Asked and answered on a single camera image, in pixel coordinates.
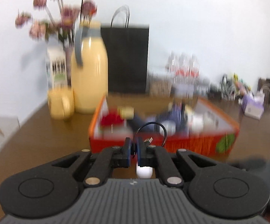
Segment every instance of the cardboard box on floor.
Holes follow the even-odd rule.
[[[146,95],[121,95],[111,94],[102,98],[98,105],[89,127],[89,140],[91,151],[100,152],[110,146],[122,146],[124,139],[103,139],[100,129],[100,120],[107,114],[109,109],[121,106],[130,106],[140,116],[159,114],[167,110],[170,102],[183,102],[190,105],[198,114],[210,112],[218,119],[218,128],[215,131],[202,132],[201,134],[189,135],[184,138],[175,134],[167,138],[165,148],[168,152],[176,152],[177,149],[185,148],[206,156],[228,155],[234,146],[239,133],[239,124],[222,110],[211,104],[208,100],[193,97],[192,99],[158,98]],[[140,133],[143,139],[152,137],[155,145],[161,145],[163,137],[159,133]]]

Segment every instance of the gray thermos handle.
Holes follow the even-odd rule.
[[[75,56],[76,56],[77,65],[79,66],[83,66],[82,40],[84,37],[86,37],[88,30],[89,30],[88,27],[84,27],[80,25],[75,35]]]

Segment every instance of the mug handle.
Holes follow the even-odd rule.
[[[69,118],[72,115],[71,113],[72,105],[68,97],[62,97],[62,108],[63,108],[64,118],[65,119]]]

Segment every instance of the green leaf print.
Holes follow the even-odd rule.
[[[222,137],[216,145],[216,152],[224,153],[229,150],[232,144],[235,142],[235,139],[235,134],[227,134],[226,136]]]

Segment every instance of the black bag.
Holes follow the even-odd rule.
[[[146,92],[149,27],[127,26],[129,16],[125,27],[112,27],[113,18],[111,25],[101,26],[108,54],[108,91],[112,93]]]

